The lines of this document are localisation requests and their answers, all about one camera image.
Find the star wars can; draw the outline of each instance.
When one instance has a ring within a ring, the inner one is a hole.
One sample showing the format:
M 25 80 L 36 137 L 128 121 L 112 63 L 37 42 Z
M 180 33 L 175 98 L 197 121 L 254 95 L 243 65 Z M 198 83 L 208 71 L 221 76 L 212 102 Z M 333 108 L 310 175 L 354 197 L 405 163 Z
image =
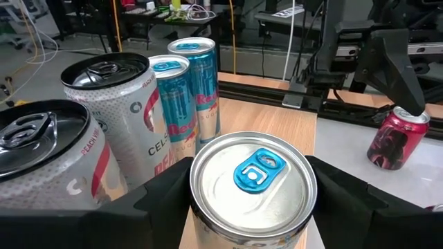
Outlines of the star wars can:
M 431 117 L 413 116 L 395 107 L 378 130 L 366 155 L 383 169 L 401 169 L 429 129 Z
M 126 193 L 85 106 L 49 100 L 0 113 L 0 207 L 90 210 Z
M 252 131 L 208 143 L 192 164 L 190 186 L 199 249 L 293 249 L 317 197 L 308 160 Z
M 189 60 L 179 55 L 150 57 L 165 110 L 168 133 L 177 160 L 195 157 L 200 144 Z
M 65 69 L 62 82 L 66 96 L 86 105 L 100 123 L 130 190 L 174 164 L 148 58 L 99 55 Z
M 220 136 L 219 91 L 215 42 L 204 37 L 178 39 L 168 45 L 170 54 L 190 61 L 192 90 L 197 103 L 201 145 Z

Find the blue pull tab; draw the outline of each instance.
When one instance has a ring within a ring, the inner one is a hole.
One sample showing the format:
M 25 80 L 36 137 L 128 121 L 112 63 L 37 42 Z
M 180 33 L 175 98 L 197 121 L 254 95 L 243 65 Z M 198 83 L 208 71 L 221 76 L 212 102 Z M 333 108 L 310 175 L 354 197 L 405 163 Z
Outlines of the blue pull tab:
M 154 71 L 156 71 L 156 72 L 164 72 L 164 71 L 168 71 L 168 70 L 176 69 L 176 68 L 181 68 L 180 63 L 178 63 L 176 61 L 162 62 L 162 63 L 155 64 L 152 67 L 152 69 L 154 69 Z
M 197 49 L 200 45 L 198 44 L 179 44 L 177 45 L 177 49 Z
M 234 182 L 249 194 L 259 194 L 271 185 L 284 166 L 286 162 L 277 154 L 258 149 L 235 168 Z

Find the wooden surface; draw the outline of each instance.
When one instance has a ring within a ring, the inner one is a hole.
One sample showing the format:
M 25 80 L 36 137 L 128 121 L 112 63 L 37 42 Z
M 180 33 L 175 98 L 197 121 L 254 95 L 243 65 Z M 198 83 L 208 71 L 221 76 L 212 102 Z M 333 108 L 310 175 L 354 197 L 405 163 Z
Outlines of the wooden surface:
M 270 87 L 275 89 L 284 89 L 287 90 L 289 88 L 289 83 L 281 82 L 280 80 L 272 80 L 266 79 L 256 76 L 249 75 L 233 75 L 230 73 L 219 73 L 219 80 L 225 82 L 233 82 L 239 84 L 249 84 L 254 86 L 263 86 Z
M 238 79 L 237 75 L 233 76 L 234 80 Z M 270 85 L 272 84 L 274 84 L 274 86 L 278 85 L 278 82 L 275 83 L 260 78 L 255 78 L 253 81 L 256 82 L 257 85 L 269 84 L 269 87 L 271 87 Z M 234 131 L 261 131 L 286 140 L 304 154 L 314 154 L 317 120 L 315 113 L 223 98 L 220 99 L 220 111 L 222 134 Z M 301 236 L 296 249 L 305 249 L 305 245 L 306 232 Z M 186 221 L 185 230 L 181 238 L 180 249 L 197 249 L 191 211 L 188 213 L 188 220 Z
M 358 104 L 367 107 L 382 107 L 387 104 L 392 104 L 386 96 L 366 94 L 366 93 L 351 93 L 349 91 L 337 91 L 338 95 L 350 104 Z M 327 96 L 330 100 L 336 100 L 334 93 L 329 91 Z M 443 118 L 443 106 L 439 104 L 426 104 L 426 112 L 434 118 Z

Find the pull tab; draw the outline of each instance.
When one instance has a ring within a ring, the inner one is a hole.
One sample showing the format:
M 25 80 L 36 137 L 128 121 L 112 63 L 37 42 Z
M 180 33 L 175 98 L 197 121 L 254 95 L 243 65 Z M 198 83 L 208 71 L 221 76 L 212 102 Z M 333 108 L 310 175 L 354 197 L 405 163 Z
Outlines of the pull tab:
M 179 44 L 179 45 L 177 45 L 177 50 L 181 50 L 181 49 L 197 49 L 199 47 L 200 47 L 200 45 L 198 45 L 198 44 Z
M 16 149 L 36 141 L 50 123 L 49 113 L 36 113 L 18 118 L 0 131 L 0 147 Z
M 181 65 L 179 62 L 176 62 L 176 61 L 162 62 L 162 63 L 155 64 L 152 67 L 152 69 L 154 69 L 154 71 L 156 71 L 156 72 L 164 72 L 164 71 L 168 71 L 171 69 L 177 69 L 177 68 L 181 68 Z
M 247 193 L 259 194 L 272 184 L 284 166 L 286 162 L 281 157 L 261 148 L 235 168 L 234 182 Z
M 96 75 L 109 75 L 117 73 L 120 67 L 113 62 L 100 62 L 88 67 L 88 71 Z

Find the red can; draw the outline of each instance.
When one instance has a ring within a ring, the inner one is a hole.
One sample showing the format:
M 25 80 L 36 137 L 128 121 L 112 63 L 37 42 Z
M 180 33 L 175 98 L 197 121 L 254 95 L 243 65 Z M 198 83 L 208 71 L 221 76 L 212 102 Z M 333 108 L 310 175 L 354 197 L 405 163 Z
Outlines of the red can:
M 430 119 L 426 112 L 413 116 L 395 107 L 369 147 L 369 160 L 384 169 L 401 169 L 428 131 Z

